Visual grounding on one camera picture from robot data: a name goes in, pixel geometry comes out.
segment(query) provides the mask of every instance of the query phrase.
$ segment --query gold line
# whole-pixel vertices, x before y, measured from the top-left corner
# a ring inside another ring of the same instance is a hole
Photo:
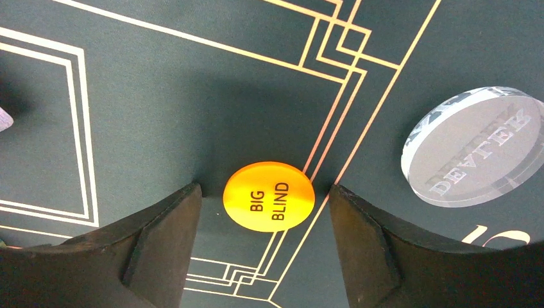
[[[28,210],[39,210],[41,212],[47,212],[47,213],[52,213],[52,214],[59,214],[59,215],[64,215],[64,216],[71,216],[71,217],[76,217],[76,218],[88,219],[88,217],[85,217],[84,214],[65,212],[63,210],[48,209],[47,207],[38,207],[38,206],[35,206],[35,205],[24,204],[24,203],[19,203],[19,202],[12,202],[12,201],[8,201],[8,200],[0,200],[0,204],[9,205],[9,206],[12,206],[12,207],[22,207],[22,208],[28,209]]]
[[[350,17],[348,18],[348,22],[350,24],[353,23],[355,14],[357,13],[357,10],[359,9],[359,5],[361,5],[361,0],[356,0],[355,3],[353,4],[352,12],[350,13]]]
[[[48,40],[42,37],[35,37],[30,34],[18,32],[18,31],[14,31],[14,30],[2,28],[2,27],[0,27],[0,35],[3,37],[9,37],[11,39],[13,38],[15,40],[21,40],[23,42],[27,42],[30,44],[46,47],[49,49],[63,51],[65,53],[70,53],[76,56],[78,56],[80,53],[83,52],[83,49],[79,47],[55,42],[54,40]]]
[[[277,308],[282,308],[282,306],[272,302],[271,300],[268,300],[269,303],[271,303],[272,305],[276,306]]]
[[[215,286],[222,286],[222,287],[231,287],[232,286],[232,281],[231,282],[225,281],[225,283],[221,283],[221,282],[213,282],[213,281],[206,281],[206,280],[198,280],[198,279],[193,279],[193,278],[186,278],[186,280],[187,281],[193,281],[193,282],[199,282],[199,283],[202,283],[202,284],[213,284]]]
[[[223,273],[223,278],[222,279],[226,279],[226,274],[228,274],[229,270],[230,270],[230,264],[226,266],[225,272]]]
[[[234,271],[232,271],[232,274],[230,275],[230,282],[238,282],[239,280],[236,280],[236,274],[238,273],[242,273],[242,274],[250,274],[250,275],[254,275],[255,272],[254,271],[243,271],[243,270],[239,270],[239,269],[235,269]]]
[[[0,210],[16,213],[16,214],[22,214],[27,216],[33,216],[33,217],[39,217],[39,218],[45,218],[45,219],[51,219],[51,220],[57,220],[57,221],[64,221],[65,223],[75,223],[78,225],[84,225],[84,226],[90,226],[90,227],[97,227],[96,223],[91,221],[82,221],[78,219],[71,219],[71,218],[64,218],[64,217],[58,217],[48,214],[41,214],[41,213],[35,213],[35,212],[29,212],[26,210],[19,210],[19,209],[12,209],[9,207],[0,207]]]
[[[83,133],[85,134],[85,147],[90,186],[90,202],[92,204],[92,218],[96,227],[99,227],[98,198],[96,194],[96,177],[94,174],[94,158],[92,156],[92,138],[90,132],[89,93],[87,91],[87,69],[85,68],[85,52],[79,48],[78,70],[80,75],[81,108],[83,110]]]
[[[254,58],[254,59],[257,59],[257,60],[260,60],[260,61],[268,62],[268,63],[275,64],[275,65],[282,66],[282,67],[286,67],[288,69],[293,69],[295,71],[300,71],[302,73],[306,73],[306,74],[309,74],[309,75],[320,77],[320,78],[323,78],[323,79],[326,79],[326,80],[330,80],[330,81],[334,81],[334,82],[338,82],[338,83],[342,82],[342,79],[340,79],[338,77],[323,74],[321,72],[313,71],[311,69],[307,69],[307,68],[304,68],[304,67],[298,67],[295,64],[291,64],[291,63],[288,63],[288,62],[285,62],[285,61],[277,60],[277,59],[274,59],[274,58],[271,58],[271,57],[268,57],[268,56],[259,55],[257,53],[252,53],[250,51],[246,51],[246,50],[239,49],[239,48],[236,48],[236,47],[232,47],[232,46],[229,46],[229,45],[214,42],[212,40],[207,40],[205,38],[197,37],[195,35],[187,34],[187,33],[177,31],[177,30],[174,30],[174,29],[170,29],[170,28],[166,28],[166,27],[163,27],[163,26],[159,26],[157,24],[152,24],[152,23],[149,23],[149,22],[140,21],[138,19],[127,17],[127,16],[124,16],[124,15],[119,15],[117,13],[102,10],[100,8],[96,8],[94,6],[90,6],[90,5],[87,5],[87,4],[79,3],[79,2],[76,2],[76,1],[72,1],[72,0],[53,0],[53,1],[58,2],[58,3],[62,3],[62,4],[66,4],[66,5],[75,7],[75,8],[79,8],[80,10],[85,10],[85,11],[88,11],[88,12],[91,12],[91,13],[94,13],[94,14],[97,14],[97,15],[102,15],[104,17],[108,17],[108,18],[111,18],[111,19],[116,19],[118,21],[126,22],[126,23],[132,24],[134,26],[138,26],[138,27],[141,27],[141,28],[146,28],[146,29],[149,29],[149,30],[155,30],[157,32],[162,32],[162,33],[172,35],[172,36],[175,36],[175,37],[180,37],[181,39],[183,38],[183,39],[186,39],[186,40],[191,40],[193,42],[197,42],[197,43],[200,43],[200,44],[203,44],[203,45],[206,45],[206,46],[222,49],[222,50],[229,51],[231,53],[235,53],[235,54],[238,54],[238,55],[247,56],[248,58]]]
[[[2,228],[2,229],[8,229],[8,230],[14,230],[14,231],[27,232],[27,233],[48,235],[48,236],[53,236],[53,237],[60,237],[60,238],[62,238],[62,239],[71,239],[71,238],[72,238],[71,236],[68,236],[68,235],[47,233],[47,232],[41,232],[41,231],[36,231],[36,230],[21,229],[21,228],[8,227],[8,226],[2,226],[2,225],[0,225],[0,228]]]
[[[240,278],[254,278],[254,280],[258,280],[258,281],[265,281],[265,282],[278,282],[277,280],[271,280],[271,279],[264,279],[264,278],[255,278],[255,277],[252,277],[252,276],[246,276],[246,275],[243,275],[243,276],[240,276]],[[241,282],[241,284],[244,284],[246,286],[251,286],[253,283],[245,283],[245,282]]]
[[[270,257],[270,261],[268,261],[268,265],[266,266],[266,269],[264,269],[264,273],[259,274],[260,276],[266,276],[266,274],[268,273],[268,270],[270,269],[270,266],[272,265],[272,262],[276,258],[276,254],[278,253],[278,251],[279,251],[279,249],[280,249],[280,247],[282,245],[282,242],[284,241],[286,235],[287,235],[287,230],[285,230],[284,233],[282,234],[282,238],[278,242],[278,245],[276,246],[276,249],[274,250],[274,253],[272,253],[272,256]]]
[[[236,287],[234,288],[234,292],[232,293],[233,295],[237,295],[237,294],[238,294],[238,290],[240,290],[240,286],[242,285],[242,283],[241,283],[241,280],[243,279],[242,277],[243,277],[243,276],[240,276],[240,280],[239,280],[238,283],[236,284]]]
[[[298,5],[289,3],[289,2],[285,2],[283,0],[263,0],[263,1],[275,4],[275,5],[280,6],[282,8],[287,8],[289,10],[292,10],[292,11],[295,11],[295,12],[298,12],[298,13],[302,13],[304,15],[308,15],[308,16],[311,16],[311,17],[314,17],[314,18],[323,19],[324,21],[328,21],[328,22],[331,22],[331,23],[334,23],[334,24],[338,24],[340,26],[350,27],[351,29],[357,30],[359,32],[369,31],[369,29],[363,28],[361,26],[358,26],[358,25],[355,25],[355,24],[350,24],[349,22],[342,21],[340,19],[336,19],[336,16],[334,16],[334,14],[333,14],[333,16],[325,15],[323,13],[319,13],[319,12],[316,12],[314,10],[304,8],[302,6],[298,6]]]
[[[340,39],[338,40],[338,43],[336,43],[336,50],[345,52],[345,51],[340,50],[340,49],[344,45],[344,41],[346,40],[347,34],[348,34],[347,28],[344,28],[344,31],[342,31],[342,35],[340,36]]]
[[[209,294],[215,294],[215,295],[230,296],[230,297],[237,297],[237,298],[245,298],[247,300],[259,300],[261,302],[268,302],[268,300],[265,300],[264,298],[256,298],[256,297],[241,296],[241,295],[234,295],[234,294],[221,293],[221,292],[213,292],[213,291],[207,291],[207,290],[191,289],[189,287],[184,288],[184,290],[202,292],[202,293],[209,293]]]
[[[216,260],[210,260],[210,259],[202,259],[202,258],[191,257],[191,260],[202,261],[202,262],[211,262],[211,263],[224,264],[224,265],[232,265],[232,266],[236,266],[237,268],[248,268],[248,269],[251,269],[251,270],[254,270],[254,269],[256,270],[257,269],[257,268],[252,268],[251,266],[245,266],[245,265],[240,265],[240,264],[236,264],[236,263],[228,263],[228,262],[216,261]]]
[[[344,172],[346,171],[346,168],[349,166],[351,160],[353,159],[353,156],[355,155],[355,152],[357,151],[357,149],[359,148],[359,146],[361,145],[361,142],[364,138],[364,136],[366,135],[366,132],[368,131],[368,128],[370,127],[372,121],[374,120],[374,118],[376,118],[376,115],[378,114],[381,106],[383,105],[383,102],[386,100],[387,96],[389,95],[389,92],[391,91],[391,88],[393,87],[393,84],[395,84],[395,81],[396,79],[398,78],[398,75],[400,74],[400,72],[402,71],[402,69],[404,68],[404,65],[406,64],[406,62],[408,61],[408,59],[410,58],[412,52],[414,51],[414,48],[416,47],[417,43],[419,42],[421,36],[423,35],[423,32],[425,31],[425,29],[427,28],[427,25],[429,24],[432,16],[434,15],[434,12],[436,11],[436,9],[438,8],[439,4],[440,4],[441,0],[436,0],[436,2],[434,3],[434,5],[432,6],[432,8],[430,9],[430,12],[429,14],[427,15],[427,18],[425,19],[425,21],[423,22],[423,24],[421,25],[421,28],[420,30],[418,31],[418,34],[416,35],[415,39],[412,41],[412,44],[410,45],[410,48],[408,49],[408,52],[406,52],[404,58],[402,59],[402,62],[400,64],[400,68],[397,70],[397,72],[395,73],[395,75],[393,76],[393,79],[391,80],[391,82],[389,83],[389,85],[387,86],[387,89],[384,93],[384,95],[382,96],[382,98],[380,99],[380,102],[378,103],[378,106],[376,107],[376,109],[374,110],[374,113],[372,114],[371,116],[371,119],[369,120],[369,122],[367,123],[366,127],[364,128],[363,132],[361,133],[361,136],[359,137],[359,140],[357,141],[357,144],[355,145],[355,147],[353,148],[353,151],[352,153],[350,154],[350,156],[348,157],[348,160],[346,161],[346,163],[344,164],[342,170],[340,171],[340,173],[338,174],[338,177],[336,178],[335,180],[335,184],[337,184],[340,179],[342,178]],[[293,253],[293,256],[291,256],[291,260],[289,260],[289,263],[287,263],[287,266],[285,267],[284,269],[284,272],[282,273],[282,275],[280,276],[280,278],[278,279],[278,283],[276,284],[276,286],[274,287],[274,289],[272,290],[272,292],[270,293],[270,295],[268,296],[268,300],[270,301],[272,299],[272,297],[274,296],[274,294],[276,293],[276,290],[278,289],[279,285],[282,283],[284,277],[285,277],[285,274],[287,273],[287,271],[289,270],[289,268],[291,267],[291,264],[293,263],[294,259],[296,258],[296,256],[298,255],[298,252],[300,251],[300,248],[302,247],[302,245],[304,244],[308,234],[310,234],[310,231],[312,230],[312,228],[314,227],[314,224],[315,222],[317,221],[317,219],[319,218],[319,215],[321,215],[321,211],[323,210],[323,208],[325,207],[325,204],[327,203],[328,201],[328,198],[329,198],[329,195],[327,194],[325,196],[325,199],[323,200],[323,203],[321,204],[321,206],[319,207],[319,210],[318,212],[316,213],[316,215],[314,216],[314,219],[312,220],[312,223],[310,224],[310,226],[308,227],[308,230],[306,231],[306,233],[304,234],[304,236],[302,237],[302,240],[300,241],[298,247],[296,248],[295,252]]]
[[[370,39],[370,32],[368,33],[368,35],[365,35],[363,38],[362,38],[362,48],[359,50],[360,52],[363,51],[363,49],[366,47],[366,43],[368,43],[368,40]]]
[[[325,196],[325,199],[323,200],[323,203],[321,204],[321,206],[319,207],[319,210],[318,212],[316,213],[316,215],[314,216],[314,219],[312,220],[312,222],[310,223],[310,226],[308,227],[308,230],[306,231],[306,233],[304,233],[304,236],[302,237],[302,240],[300,241],[300,244],[298,245],[298,247],[296,248],[296,250],[294,251],[293,253],[293,256],[291,257],[291,259],[289,260],[289,263],[287,263],[287,266],[285,267],[284,269],[284,272],[282,273],[282,275],[280,276],[280,278],[278,279],[278,283],[276,284],[276,286],[274,287],[274,289],[272,290],[272,292],[270,292],[270,295],[268,296],[268,300],[271,300],[272,297],[274,296],[274,293],[276,293],[276,290],[278,289],[278,287],[280,286],[280,284],[282,283],[284,277],[285,277],[285,274],[287,273],[287,271],[289,270],[289,268],[291,267],[291,264],[293,263],[294,261],[294,258],[296,257],[296,255],[298,255],[298,252],[300,250],[300,248],[302,247],[302,244],[304,244],[304,242],[306,241],[306,237],[308,237],[308,234],[310,234],[310,231],[312,230],[312,228],[314,227],[314,224],[316,223],[316,221],[318,220],[318,217],[319,215],[321,214],[321,211],[323,210],[323,208],[325,207],[325,204],[327,203],[328,201],[328,194]]]
[[[355,146],[353,147],[353,150],[352,152],[350,153],[350,156],[348,157],[348,159],[346,160],[344,166],[342,167],[342,170],[340,170],[340,173],[338,174],[338,177],[336,178],[336,181],[335,181],[335,184],[338,183],[338,181],[340,181],[340,179],[342,178],[342,176],[344,175],[344,172],[346,171],[346,169],[348,168],[348,166],[350,165],[352,159],[353,159],[353,156],[355,156],[355,152],[357,152],[357,150],[359,149],[359,146],[361,145],[361,142],[362,140],[364,139],[364,137],[366,136],[366,133],[368,132],[368,130],[370,129],[370,126],[372,125],[372,123],[374,122],[374,119],[376,118],[376,116],[378,115],[378,112],[380,112],[380,109],[382,108],[382,105],[384,104],[386,98],[389,96],[389,92],[391,91],[391,89],[393,88],[393,85],[395,84],[396,82],[396,79],[398,78],[398,76],[400,75],[400,72],[402,72],[402,69],[404,68],[404,65],[406,65],[406,62],[408,62],[408,59],[410,58],[410,56],[412,55],[412,52],[414,51],[414,48],[416,47],[416,45],[418,44],[421,36],[423,35],[423,32],[425,31],[425,29],[427,28],[427,25],[429,24],[432,16],[434,15],[434,12],[436,11],[436,9],[438,8],[438,6],[440,5],[440,2],[442,0],[436,0],[436,2],[434,3],[434,5],[432,6],[432,8],[430,9],[430,12],[427,16],[427,18],[425,19],[425,21],[423,22],[423,24],[421,25],[421,28],[418,32],[418,34],[416,35],[416,38],[412,41],[412,44],[410,45],[410,48],[408,49],[408,52],[406,52],[404,58],[402,59],[402,62],[400,63],[400,67],[399,69],[395,72],[395,75],[393,76],[393,79],[391,79],[391,82],[389,82],[389,85],[387,86],[387,89],[386,91],[384,92],[384,95],[382,95],[382,98],[380,99],[380,101],[378,102],[378,105],[376,106],[376,108],[374,109],[374,112],[372,113],[372,116],[370,117],[370,120],[367,122],[366,126],[364,127],[362,133],[361,133],[361,136],[359,136],[359,140],[357,140],[357,143],[355,143]]]
[[[359,53],[357,56],[359,58],[361,58],[361,59],[364,59],[364,60],[367,60],[367,61],[370,61],[370,62],[374,62],[376,64],[380,64],[380,65],[383,65],[383,66],[387,66],[387,67],[390,67],[392,69],[399,69],[400,68],[400,65],[398,65],[398,64],[394,64],[394,63],[391,63],[389,61],[378,59],[378,58],[376,58],[374,56],[365,55],[364,53]]]
[[[264,263],[264,260],[266,259],[266,255],[268,254],[268,251],[270,251],[270,247],[272,246],[272,243],[274,243],[274,239],[276,238],[276,235],[278,232],[272,233],[272,237],[270,237],[270,241],[268,241],[268,245],[266,246],[266,249],[264,250],[264,253],[262,254],[262,257],[260,258],[259,265],[257,266],[257,269],[254,273],[258,273],[260,271],[260,267],[262,266],[262,263]]]
[[[340,126],[342,126],[342,123],[344,122],[344,119],[345,119],[346,115],[348,114],[348,111],[350,110],[350,108],[352,106],[352,103],[353,103],[353,101],[355,99],[355,96],[357,95],[357,93],[359,91],[359,88],[361,87],[362,81],[364,80],[365,76],[366,76],[366,74],[363,74],[363,75],[361,75],[361,77],[359,77],[359,81],[357,81],[357,84],[356,84],[355,88],[353,89],[352,95],[350,96],[350,100],[348,101],[346,107],[344,108],[344,112],[342,112],[342,115],[340,116],[340,119],[338,120],[338,123],[336,124],[336,127],[334,128],[334,131],[332,132],[332,134],[331,134],[331,136],[330,136],[330,138],[328,140],[327,146],[325,146],[325,149],[323,150],[323,153],[321,154],[321,158],[319,159],[319,162],[316,165],[314,173],[312,174],[312,177],[310,178],[311,182],[313,182],[314,179],[316,178],[316,175],[318,174],[318,171],[321,168],[321,164],[323,163],[325,157],[327,156],[327,153],[328,153],[328,151],[330,149],[330,146],[334,142],[334,139],[336,138],[336,135],[338,134],[338,131],[340,130]]]
[[[310,46],[312,45],[312,41],[314,40],[314,35],[316,34],[316,30],[318,29],[319,21],[319,18],[314,19],[314,24],[312,25],[312,29],[310,30],[310,34],[308,35],[308,40],[306,40],[306,45],[304,46],[304,50],[302,51],[302,56],[300,56],[298,67],[302,67],[304,65],[304,61],[306,61],[306,56],[308,55],[308,51],[310,50]]]
[[[204,278],[204,279],[210,279],[210,280],[217,280],[217,281],[225,281],[225,282],[229,282],[231,280],[227,280],[226,278],[217,278],[217,277],[210,277],[210,276],[204,276],[204,275],[196,275],[196,274],[187,274],[188,277],[193,277],[193,278]]]
[[[340,6],[336,6],[336,9],[334,10],[334,13],[332,15],[333,18],[337,18],[338,14],[340,12],[340,8],[341,8]],[[366,73],[366,71],[364,69],[359,69],[359,68],[355,67],[354,65],[348,65],[348,64],[345,64],[345,63],[342,63],[342,62],[335,61],[333,59],[325,58],[323,56],[323,53],[325,52],[325,47],[327,46],[328,39],[330,37],[330,34],[332,32],[332,28],[334,27],[334,25],[335,25],[334,22],[330,22],[328,24],[327,32],[325,32],[325,36],[323,37],[323,40],[321,41],[321,45],[319,46],[319,51],[318,51],[318,55],[316,57],[316,60],[320,61],[320,62],[327,63],[329,65],[340,67],[342,69],[346,69],[348,71],[355,71],[355,72],[358,72],[358,73],[361,73],[361,74]],[[347,73],[346,77],[344,78],[344,82],[348,81],[349,76],[351,76],[351,75],[349,73]]]
[[[325,123],[323,123],[323,126],[321,127],[321,131],[319,132],[318,138],[316,139],[316,142],[314,143],[314,147],[312,148],[312,151],[310,152],[310,156],[308,156],[308,159],[306,160],[306,164],[304,165],[304,169],[302,169],[303,173],[306,173],[306,171],[308,171],[308,167],[310,166],[310,163],[312,162],[312,159],[314,158],[314,155],[316,154],[318,146],[321,143],[323,135],[325,134],[325,130],[328,127],[328,124],[330,122],[330,119],[332,118],[332,115],[336,111],[336,107],[338,106],[338,103],[340,102],[340,99],[342,98],[342,94],[344,94],[344,90],[346,89],[346,86],[347,86],[347,82],[342,82],[342,86],[340,87],[338,94],[336,94],[334,103],[332,103],[332,106],[330,107],[327,118],[325,119]]]

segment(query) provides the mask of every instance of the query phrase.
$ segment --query rectangular outline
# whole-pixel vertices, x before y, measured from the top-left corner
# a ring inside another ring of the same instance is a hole
[[[20,232],[26,232],[26,233],[32,233],[32,234],[40,234],[40,235],[48,235],[52,237],[59,237],[61,239],[71,239],[71,236],[68,235],[62,235],[62,234],[54,234],[54,233],[47,233],[47,232],[41,232],[36,230],[28,230],[28,229],[21,229],[21,228],[15,228],[15,227],[9,227],[0,225],[1,229],[8,229],[8,230],[14,230],[14,231],[20,231]]]
[[[71,219],[71,218],[65,218],[65,217],[58,217],[48,214],[42,214],[42,213],[36,213],[36,212],[30,212],[27,210],[19,210],[19,209],[11,209],[7,207],[0,207],[0,210],[6,211],[6,212],[13,212],[17,214],[23,214],[28,216],[35,216],[40,218],[46,218],[46,219],[52,219],[57,221],[64,221],[67,223],[76,223],[80,225],[88,225],[91,227],[98,227],[98,203],[96,198],[96,182],[94,177],[94,163],[92,158],[92,143],[90,139],[90,121],[89,121],[89,98],[87,93],[87,77],[86,77],[86,70],[85,70],[85,60],[84,60],[84,52],[81,48],[66,45],[59,42],[53,42],[51,40],[42,39],[40,37],[35,37],[33,35],[28,35],[25,33],[17,32],[14,30],[9,30],[6,28],[0,27],[0,36],[8,37],[14,40],[20,40],[22,42],[27,42],[30,44],[46,47],[49,49],[54,49],[57,51],[62,51],[66,53],[70,53],[72,55],[76,55],[78,58],[78,70],[80,75],[80,87],[81,87],[81,107],[83,111],[83,128],[85,132],[85,144],[86,144],[86,152],[87,152],[87,164],[89,168],[89,186],[90,186],[90,192],[91,192],[91,203],[92,203],[92,209],[93,209],[93,221],[82,221],[78,219]],[[81,185],[81,195],[83,200],[83,214],[77,214],[77,213],[70,213],[65,212],[61,210],[53,210],[53,209],[47,209],[43,207],[37,207],[34,205],[26,205],[23,203],[17,203],[12,201],[6,201],[6,200],[0,200],[0,203],[3,203],[5,205],[11,205],[14,207],[24,207],[27,209],[32,210],[40,210],[42,212],[49,212],[52,214],[59,214],[64,216],[72,216],[76,218],[84,218],[89,219],[89,200],[87,196],[87,187],[86,187],[86,181],[85,181],[85,171],[83,168],[83,158],[82,158],[82,152],[81,152],[81,140],[80,140],[80,133],[79,133],[79,123],[78,123],[78,116],[77,116],[77,104],[76,104],[76,96],[75,96],[75,90],[74,90],[74,76],[72,72],[72,62],[67,59],[58,58],[56,56],[51,56],[43,53],[38,53],[36,51],[32,51],[29,49],[24,49],[21,47],[15,47],[8,44],[0,43],[0,49],[5,50],[7,52],[16,53],[18,55],[22,56],[28,56],[31,58],[36,58],[38,60],[47,61],[50,63],[63,65],[66,67],[66,73],[67,73],[67,81],[68,81],[68,90],[69,90],[69,97],[70,97],[70,104],[71,104],[71,114],[72,114],[72,124],[74,126],[74,141],[76,143],[76,156],[78,159],[78,170],[79,170],[79,176],[80,176],[80,185]]]

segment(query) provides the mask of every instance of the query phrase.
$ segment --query yellow button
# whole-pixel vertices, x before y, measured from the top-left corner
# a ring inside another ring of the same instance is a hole
[[[287,230],[308,218],[316,201],[304,173],[281,162],[257,162],[238,170],[226,183],[227,214],[259,232]]]

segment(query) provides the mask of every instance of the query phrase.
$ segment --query printed number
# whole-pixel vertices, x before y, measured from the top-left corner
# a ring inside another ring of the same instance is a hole
[[[476,240],[478,237],[480,237],[483,233],[486,232],[486,230],[488,229],[486,226],[481,226],[481,225],[477,225],[478,227],[476,228],[476,230],[470,232],[469,235],[467,235],[463,240],[462,242],[463,243],[468,243],[468,244],[472,244],[472,242],[474,242],[474,240]],[[496,239],[498,237],[506,237],[508,239],[515,239],[517,241],[523,241],[525,242],[525,244],[529,244],[529,241],[531,240],[531,237],[529,236],[529,234],[523,232],[523,231],[519,231],[519,230],[510,230],[510,231],[506,231],[506,232],[501,232],[499,234],[495,234],[494,236],[492,236],[490,239],[488,239],[483,245],[482,247],[484,247],[487,243],[489,243],[490,240],[492,239]]]

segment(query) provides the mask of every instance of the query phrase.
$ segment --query table surface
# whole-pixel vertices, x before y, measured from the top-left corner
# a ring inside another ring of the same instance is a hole
[[[198,181],[184,308],[348,307],[326,203],[335,182],[447,237],[540,241],[544,172],[446,209],[412,192],[400,155],[415,124],[460,92],[505,85],[544,99],[543,10],[529,0],[1,1],[0,106],[15,124],[0,133],[0,238],[58,244]],[[235,171],[264,160],[301,169],[316,190],[310,217],[286,232],[244,229],[221,202]]]

